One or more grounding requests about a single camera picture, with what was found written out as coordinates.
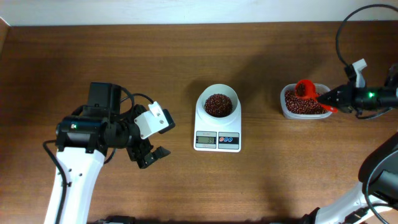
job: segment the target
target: wooden table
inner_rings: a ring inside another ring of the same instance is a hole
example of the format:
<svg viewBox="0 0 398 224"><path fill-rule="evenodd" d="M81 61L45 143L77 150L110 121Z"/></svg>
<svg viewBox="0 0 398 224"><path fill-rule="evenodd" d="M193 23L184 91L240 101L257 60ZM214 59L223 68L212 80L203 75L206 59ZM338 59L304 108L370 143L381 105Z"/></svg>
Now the wooden table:
<svg viewBox="0 0 398 224"><path fill-rule="evenodd" d="M96 181L88 221L283 221L334 202L398 123L396 111L372 121L343 113L318 121L283 117L285 85L347 82L335 52L339 24L11 28L0 60L0 222L44 221L55 166L42 142L87 101L93 81L149 95L177 126L150 138L172 154L148 169L116 153ZM350 22L341 36L349 63L366 59L369 85L384 83L396 49L398 22ZM234 88L242 103L240 153L193 150L195 103L214 83ZM383 215L398 221L397 212Z"/></svg>

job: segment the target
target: red plastic spoon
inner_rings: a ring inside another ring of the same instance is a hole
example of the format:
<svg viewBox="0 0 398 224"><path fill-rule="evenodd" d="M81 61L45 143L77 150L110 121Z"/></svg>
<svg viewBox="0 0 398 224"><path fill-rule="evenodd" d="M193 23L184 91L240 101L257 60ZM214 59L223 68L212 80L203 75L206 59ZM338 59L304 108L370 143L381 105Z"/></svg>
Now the red plastic spoon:
<svg viewBox="0 0 398 224"><path fill-rule="evenodd" d="M304 91L303 91L302 95L298 95L297 89L301 85L304 85ZM310 80L300 80L294 87L294 93L300 99L303 99L303 100L313 99L316 102L318 102L317 101L318 94L315 91L315 85ZM337 113L337 111L338 111L337 108L334 108L332 106L323 105L321 103L320 103L320 105L321 105L321 107L323 107L323 109L330 111L332 113Z"/></svg>

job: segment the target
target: white bracket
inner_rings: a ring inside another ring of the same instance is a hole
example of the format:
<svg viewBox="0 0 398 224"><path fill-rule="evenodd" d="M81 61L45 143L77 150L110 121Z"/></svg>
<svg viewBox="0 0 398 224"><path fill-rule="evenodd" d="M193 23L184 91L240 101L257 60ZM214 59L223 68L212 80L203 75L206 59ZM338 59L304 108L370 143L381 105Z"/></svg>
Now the white bracket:
<svg viewBox="0 0 398 224"><path fill-rule="evenodd" d="M146 139L169 126L162 108L156 101L148 105L148 108L149 111L142 113L134 120L141 133L141 139Z"/></svg>
<svg viewBox="0 0 398 224"><path fill-rule="evenodd" d="M368 65L365 62L365 59L361 59L355 63L353 63L353 67L356 73L356 80L355 80L355 87L356 88L362 88L365 87L366 82L365 79L362 76L362 70L366 68Z"/></svg>

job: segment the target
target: white scale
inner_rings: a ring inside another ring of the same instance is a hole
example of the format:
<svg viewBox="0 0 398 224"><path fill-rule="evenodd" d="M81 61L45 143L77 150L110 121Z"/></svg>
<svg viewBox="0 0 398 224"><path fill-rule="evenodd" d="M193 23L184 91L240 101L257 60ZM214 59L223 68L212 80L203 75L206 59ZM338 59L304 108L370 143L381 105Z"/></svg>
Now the white scale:
<svg viewBox="0 0 398 224"><path fill-rule="evenodd" d="M224 118L210 116L205 111L206 100L214 94L224 94L232 101L232 113ZM241 150L241 103L235 91L224 84L209 86L197 101L193 148L197 151L239 152Z"/></svg>

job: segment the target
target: clear plastic container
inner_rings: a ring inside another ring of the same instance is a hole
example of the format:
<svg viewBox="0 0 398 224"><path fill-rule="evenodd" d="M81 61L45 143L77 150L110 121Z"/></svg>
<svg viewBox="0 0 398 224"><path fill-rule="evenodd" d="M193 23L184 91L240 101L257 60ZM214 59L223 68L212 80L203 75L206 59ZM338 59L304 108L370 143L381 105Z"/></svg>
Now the clear plastic container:
<svg viewBox="0 0 398 224"><path fill-rule="evenodd" d="M330 91L330 89L325 85L322 84L314 84L314 85L317 93L326 93ZM323 119L331 115L331 112L329 111L324 114L295 114L290 112L286 107L285 92L288 90L294 90L295 86L296 84L289 84L285 86L285 88L280 93L280 105L282 106L282 111L284 112L284 116L287 119Z"/></svg>

